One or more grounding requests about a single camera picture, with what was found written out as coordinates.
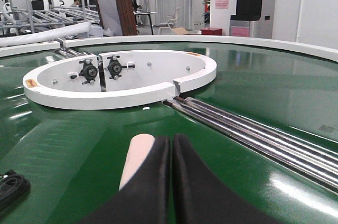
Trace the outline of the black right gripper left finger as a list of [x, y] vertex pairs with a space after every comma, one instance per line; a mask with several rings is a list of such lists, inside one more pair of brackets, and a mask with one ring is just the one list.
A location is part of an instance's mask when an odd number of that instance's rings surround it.
[[170, 138], [158, 136], [130, 180], [79, 223], [167, 223], [170, 164]]

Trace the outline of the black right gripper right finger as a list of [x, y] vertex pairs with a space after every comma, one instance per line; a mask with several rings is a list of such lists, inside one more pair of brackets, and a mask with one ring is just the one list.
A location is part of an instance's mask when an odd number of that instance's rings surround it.
[[184, 134], [173, 137], [172, 182], [176, 223], [279, 223], [223, 184]]

